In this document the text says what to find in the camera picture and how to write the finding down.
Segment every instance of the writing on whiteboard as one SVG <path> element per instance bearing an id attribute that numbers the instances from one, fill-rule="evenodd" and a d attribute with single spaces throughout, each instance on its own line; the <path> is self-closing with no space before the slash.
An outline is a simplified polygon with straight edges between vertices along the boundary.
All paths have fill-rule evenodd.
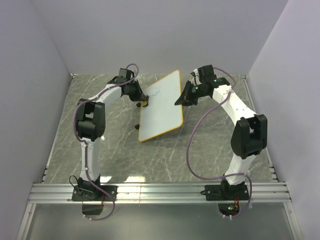
<path id="1" fill-rule="evenodd" d="M 152 94 L 151 96 L 157 96 L 157 94 L 160 93 L 160 90 L 156 91 L 154 94 Z"/>

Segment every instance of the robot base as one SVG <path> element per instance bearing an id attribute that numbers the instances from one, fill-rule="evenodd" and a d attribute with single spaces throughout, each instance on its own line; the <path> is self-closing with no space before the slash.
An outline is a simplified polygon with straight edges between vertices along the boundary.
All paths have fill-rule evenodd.
<path id="1" fill-rule="evenodd" d="M 227 180 L 220 185 L 205 185 L 201 195 L 205 195 L 207 201 L 233 201 L 238 196 L 239 201 L 249 200 L 248 187 L 245 182 L 238 185 L 229 185 Z"/>

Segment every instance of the cable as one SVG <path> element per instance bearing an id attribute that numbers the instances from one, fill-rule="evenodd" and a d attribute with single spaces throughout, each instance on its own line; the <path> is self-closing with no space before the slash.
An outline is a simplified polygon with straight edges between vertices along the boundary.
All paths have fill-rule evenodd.
<path id="1" fill-rule="evenodd" d="M 75 185 L 73 185 L 73 183 L 71 182 L 71 177 L 74 177 L 77 183 L 78 183 L 78 178 L 77 178 L 75 175 L 71 175 L 71 176 L 69 177 L 69 183 L 71 184 L 71 186 L 72 186 L 74 189 L 77 190 L 77 188 L 75 187 Z"/>
<path id="2" fill-rule="evenodd" d="M 249 205 L 250 205 L 251 197 L 252 197 L 252 181 L 251 181 L 250 177 L 249 177 L 247 174 L 242 173 L 242 172 L 227 174 L 227 175 L 224 175 L 224 176 L 214 176 L 214 177 L 200 176 L 200 175 L 196 174 L 196 173 L 193 171 L 193 169 L 192 169 L 191 166 L 190 166 L 190 162 L 189 162 L 189 149 L 190 149 L 190 145 L 191 145 L 192 139 L 193 139 L 193 137 L 194 137 L 194 135 L 195 135 L 195 133 L 196 133 L 199 125 L 200 125 L 201 122 L 206 118 L 206 116 L 208 116 L 212 111 L 214 111 L 214 110 L 216 110 L 217 108 L 221 107 L 226 101 L 229 100 L 230 95 L 231 95 L 231 92 L 232 92 L 232 90 L 235 88 L 235 86 L 236 86 L 236 84 L 237 84 L 237 82 L 236 82 L 236 80 L 234 79 L 234 77 L 231 76 L 229 73 L 227 73 L 226 71 L 224 71 L 224 70 L 222 70 L 221 68 L 218 68 L 218 67 L 213 67 L 213 68 L 216 69 L 216 70 L 219 70 L 219 71 L 223 72 L 224 74 L 226 74 L 229 78 L 232 79 L 233 84 L 231 85 L 231 90 L 228 92 L 225 100 L 223 100 L 222 102 L 218 103 L 216 106 L 214 106 L 214 107 L 211 108 L 209 111 L 207 111 L 207 112 L 199 119 L 199 121 L 196 123 L 194 129 L 192 130 L 192 133 L 191 133 L 189 142 L 188 142 L 188 144 L 187 144 L 187 146 L 186 146 L 185 159 L 186 159 L 186 165 L 187 165 L 189 171 L 190 171 L 194 176 L 196 176 L 197 178 L 202 179 L 202 180 L 219 180 L 219 179 L 225 179 L 225 178 L 227 178 L 227 177 L 241 176 L 241 175 L 245 176 L 245 177 L 248 179 L 248 181 L 249 181 L 249 188 L 250 188 L 249 200 L 248 200 L 248 202 L 246 203 L 244 209 L 243 209 L 241 212 L 239 212 L 237 215 L 233 216 L 233 218 L 236 218 L 236 217 L 239 217 L 241 214 L 243 214 L 243 213 L 248 209 L 248 207 L 249 207 Z"/>
<path id="3" fill-rule="evenodd" d="M 92 99 L 89 99 L 89 100 L 86 100 L 86 101 L 83 101 L 81 102 L 75 109 L 75 112 L 74 112 L 74 115 L 73 115 L 73 121 L 72 121 L 72 128 L 73 128 L 73 133 L 75 135 L 75 138 L 80 142 L 80 143 L 84 143 L 85 147 L 84 147 L 84 169 L 85 169 L 85 175 L 88 179 L 88 181 L 90 182 L 90 184 L 92 186 L 94 186 L 96 189 L 98 189 L 100 192 L 102 192 L 104 195 L 106 195 L 108 198 L 111 199 L 112 201 L 112 210 L 111 212 L 104 216 L 104 217 L 101 217 L 101 218 L 94 218 L 94 217 L 89 217 L 89 216 L 85 216 L 87 219 L 91 220 L 91 221 L 100 221 L 100 220 L 104 220 L 104 219 L 107 219 L 108 217 L 110 217 L 112 215 L 112 213 L 115 211 L 115 208 L 116 208 L 116 203 L 113 199 L 113 197 L 108 193 L 106 192 L 105 190 L 103 190 L 102 188 L 100 188 L 99 186 L 95 185 L 95 183 L 91 180 L 90 178 L 90 175 L 89 175 L 89 168 L 88 168 L 88 142 L 84 139 L 81 139 L 79 136 L 78 136 L 78 133 L 77 133 L 77 123 L 76 123 L 76 116 L 77 116 L 77 112 L 79 111 L 79 109 L 87 104 L 87 103 L 90 103 L 90 102 L 93 102 L 93 101 L 96 101 L 98 98 L 100 98 L 104 93 L 106 93 L 107 91 L 109 91 L 110 89 L 113 89 L 113 88 L 116 88 L 116 87 L 121 87 L 123 85 L 126 85 L 126 84 L 129 84 L 131 83 L 132 81 L 135 80 L 135 78 L 137 77 L 137 75 L 139 74 L 139 67 L 138 65 L 136 65 L 135 63 L 131 63 L 129 64 L 128 66 L 126 66 L 125 69 L 128 69 L 130 66 L 135 66 L 136 67 L 136 73 L 133 75 L 133 77 L 126 81 L 126 82 L 123 82 L 123 83 L 120 83 L 120 84 L 115 84 L 115 85 L 112 85 L 106 89 L 103 89 L 100 93 L 98 93 L 97 97 L 95 98 L 92 98 Z"/>

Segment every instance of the black mounting bracket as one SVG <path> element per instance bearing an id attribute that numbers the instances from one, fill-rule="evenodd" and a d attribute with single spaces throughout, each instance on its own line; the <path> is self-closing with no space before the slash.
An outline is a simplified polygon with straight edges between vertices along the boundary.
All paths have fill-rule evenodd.
<path id="1" fill-rule="evenodd" d="M 117 199 L 117 186 L 101 185 L 100 176 L 93 183 L 110 194 L 114 201 Z M 91 185 L 89 181 L 83 180 L 81 177 L 78 179 L 78 185 L 73 188 L 71 200 L 73 202 L 101 201 L 101 204 L 82 204 L 82 213 L 84 215 L 100 215 L 104 208 L 102 202 L 111 202 L 108 196 L 105 196 L 101 191 Z"/>
<path id="2" fill-rule="evenodd" d="M 248 187 L 245 182 L 238 185 L 229 185 L 227 180 L 222 180 L 220 185 L 205 185 L 200 192 L 207 201 L 234 201 L 236 196 L 239 200 L 249 200 Z"/>
<path id="3" fill-rule="evenodd" d="M 115 201 L 117 198 L 117 186 L 113 185 L 101 185 L 100 176 L 93 182 L 99 188 L 110 194 Z M 110 202 L 111 199 L 96 189 L 89 181 L 83 180 L 81 177 L 78 178 L 78 184 L 73 189 L 72 201 L 74 202 L 88 202 L 88 201 L 106 201 Z"/>

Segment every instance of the metal frame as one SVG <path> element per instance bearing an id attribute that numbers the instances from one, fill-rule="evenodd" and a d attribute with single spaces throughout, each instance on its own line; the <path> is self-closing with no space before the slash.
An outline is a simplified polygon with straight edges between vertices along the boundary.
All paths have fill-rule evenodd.
<path id="1" fill-rule="evenodd" d="M 286 216 L 288 217 L 288 221 L 291 227 L 294 240 L 303 240 L 304 237 L 302 235 L 292 202 L 284 202 L 283 204 L 284 204 Z"/>
<path id="2" fill-rule="evenodd" d="M 116 204 L 212 204 L 233 202 L 206 201 L 206 197 L 200 194 L 205 189 L 205 185 L 220 185 L 219 182 L 102 183 L 102 185 L 118 186 Z M 24 240 L 27 238 L 37 204 L 101 204 L 100 201 L 73 202 L 71 201 L 73 190 L 70 184 L 34 183 L 17 239 Z M 252 184 L 252 202 L 291 204 L 291 198 L 285 182 L 254 182 Z M 289 220 L 290 226 L 292 232 L 298 232 L 295 229 L 297 221 L 294 221 L 294 219 L 296 218 L 293 213 L 292 219 Z"/>
<path id="3" fill-rule="evenodd" d="M 32 218 L 34 216 L 36 209 L 36 204 L 27 204 L 24 216 L 20 225 L 20 229 L 18 235 L 16 237 L 17 240 L 24 240 L 27 239 L 29 228 L 32 222 Z"/>

